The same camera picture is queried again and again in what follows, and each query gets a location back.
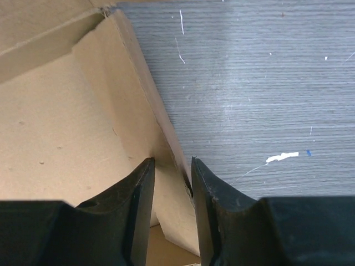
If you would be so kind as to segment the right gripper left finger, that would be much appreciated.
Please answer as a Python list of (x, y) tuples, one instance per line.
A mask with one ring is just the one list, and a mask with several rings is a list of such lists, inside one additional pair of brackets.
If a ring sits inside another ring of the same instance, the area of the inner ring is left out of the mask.
[(2, 265), (145, 265), (155, 160), (73, 207), (1, 202)]

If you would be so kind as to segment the brown cardboard blanks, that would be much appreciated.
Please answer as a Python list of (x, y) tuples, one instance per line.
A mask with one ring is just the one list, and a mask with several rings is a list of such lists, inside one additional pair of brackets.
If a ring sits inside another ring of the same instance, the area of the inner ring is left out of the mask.
[(1, 202), (76, 207), (146, 158), (145, 265), (199, 265), (190, 167), (126, 15), (112, 1), (2, 1)]

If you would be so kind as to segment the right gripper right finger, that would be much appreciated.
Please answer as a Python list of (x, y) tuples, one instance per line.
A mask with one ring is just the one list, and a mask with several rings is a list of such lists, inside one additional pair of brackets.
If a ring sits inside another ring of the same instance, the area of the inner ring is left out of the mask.
[(202, 265), (353, 265), (354, 197), (255, 200), (191, 160)]

